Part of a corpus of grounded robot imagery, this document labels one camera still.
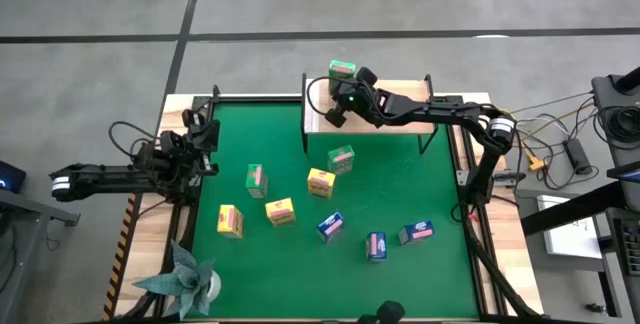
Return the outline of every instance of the green mat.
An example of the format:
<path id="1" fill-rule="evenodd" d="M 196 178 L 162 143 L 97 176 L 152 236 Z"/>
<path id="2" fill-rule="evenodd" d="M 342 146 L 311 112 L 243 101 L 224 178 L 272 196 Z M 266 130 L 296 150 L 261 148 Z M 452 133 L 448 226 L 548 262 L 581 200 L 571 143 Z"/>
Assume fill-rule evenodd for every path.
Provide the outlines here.
<path id="1" fill-rule="evenodd" d="M 449 218 L 456 188 L 444 130 L 423 156 L 414 135 L 323 134 L 309 136 L 305 155 L 299 104 L 222 103 L 215 117 L 220 174 L 204 181 L 193 243 L 195 258 L 215 260 L 222 278 L 209 317 L 357 318 L 385 300 L 402 303 L 407 318 L 477 317 L 462 227 Z M 333 198 L 309 194 L 309 168 L 327 169 L 327 151 L 346 144 L 354 167 L 336 179 Z M 269 176 L 267 201 L 292 198 L 295 223 L 274 227 L 267 201 L 249 195 L 253 163 Z M 217 233 L 221 204 L 244 214 L 244 239 Z M 315 227 L 336 210 L 345 228 L 325 244 Z M 401 226 L 420 220 L 431 220 L 435 235 L 400 247 Z M 381 264 L 365 261 L 371 231 L 387 233 Z"/>

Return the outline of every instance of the yellow connector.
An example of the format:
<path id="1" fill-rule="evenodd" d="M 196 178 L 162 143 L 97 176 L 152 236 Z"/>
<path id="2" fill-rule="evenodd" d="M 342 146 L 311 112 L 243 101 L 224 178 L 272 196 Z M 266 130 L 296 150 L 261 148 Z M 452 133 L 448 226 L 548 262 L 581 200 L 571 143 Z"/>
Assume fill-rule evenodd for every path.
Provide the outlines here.
<path id="1" fill-rule="evenodd" d="M 524 153 L 527 155 L 527 159 L 529 159 L 529 171 L 536 172 L 545 167 L 545 164 L 542 160 L 538 159 L 532 152 L 527 148 L 522 148 Z"/>

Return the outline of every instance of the succulent plant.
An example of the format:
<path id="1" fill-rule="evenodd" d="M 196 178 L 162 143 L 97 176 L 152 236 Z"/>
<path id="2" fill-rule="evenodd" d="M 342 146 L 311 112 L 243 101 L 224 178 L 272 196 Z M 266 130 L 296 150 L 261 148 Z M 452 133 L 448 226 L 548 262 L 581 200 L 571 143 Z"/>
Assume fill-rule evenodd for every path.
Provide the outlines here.
<path id="1" fill-rule="evenodd" d="M 208 315 L 207 291 L 213 276 L 213 262 L 205 261 L 198 264 L 191 253 L 173 240 L 171 247 L 175 266 L 173 271 L 143 279 L 133 285 L 153 293 L 175 296 L 164 316 L 180 313 L 182 320 L 192 306 L 200 313 Z"/>

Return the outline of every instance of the yellow box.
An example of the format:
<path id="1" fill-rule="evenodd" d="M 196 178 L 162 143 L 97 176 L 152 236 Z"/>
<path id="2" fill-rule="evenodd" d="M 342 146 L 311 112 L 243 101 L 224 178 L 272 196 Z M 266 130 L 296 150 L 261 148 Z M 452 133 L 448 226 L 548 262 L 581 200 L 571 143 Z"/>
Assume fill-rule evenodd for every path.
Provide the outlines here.
<path id="1" fill-rule="evenodd" d="M 325 198 L 331 198 L 333 182 L 335 180 L 335 174 L 311 168 L 311 171 L 309 171 L 309 177 L 307 178 L 309 192 Z"/>
<path id="2" fill-rule="evenodd" d="M 220 205 L 218 233 L 227 238 L 242 238 L 244 215 L 233 205 Z"/>
<path id="3" fill-rule="evenodd" d="M 291 198 L 267 203 L 264 207 L 267 210 L 267 218 L 269 218 L 273 225 L 280 225 L 296 220 L 296 214 L 293 211 L 293 202 L 291 202 Z"/>

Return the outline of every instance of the concrete floor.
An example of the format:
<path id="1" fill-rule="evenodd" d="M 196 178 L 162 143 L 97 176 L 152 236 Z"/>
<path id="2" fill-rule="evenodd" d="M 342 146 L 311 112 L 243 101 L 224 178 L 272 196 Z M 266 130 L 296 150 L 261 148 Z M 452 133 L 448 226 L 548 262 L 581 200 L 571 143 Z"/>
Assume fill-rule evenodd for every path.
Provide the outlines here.
<path id="1" fill-rule="evenodd" d="M 175 34 L 186 1 L 0 0 L 0 36 Z M 638 26 L 640 0 L 198 0 L 191 32 Z M 106 129 L 122 119 L 153 130 L 174 50 L 174 43 L 0 45 L 0 158 L 29 173 L 25 195 L 55 204 L 49 172 L 74 162 L 125 163 Z M 209 92 L 216 83 L 226 93 L 294 93 L 302 72 L 323 74 L 334 58 L 382 78 L 428 72 L 437 92 L 487 91 L 513 109 L 588 91 L 593 76 L 628 72 L 640 64 L 640 36 L 189 43 L 176 92 Z M 562 114 L 580 101 L 544 111 Z M 549 129 L 543 137 L 557 135 Z M 127 142 L 134 133 L 118 137 Z M 593 164 L 611 165 L 590 127 L 581 138 Z M 557 165 L 554 173 L 566 175 L 568 164 Z M 601 174 L 567 191 L 606 181 Z M 527 178 L 522 187 L 541 185 Z M 82 220 L 73 230 L 51 225 L 62 245 L 49 253 L 43 244 L 20 322 L 99 319 L 124 203 L 109 195 L 63 205 Z M 581 309 L 602 300 L 594 273 L 535 271 L 547 314 L 629 321 L 628 303 L 620 320 Z"/>

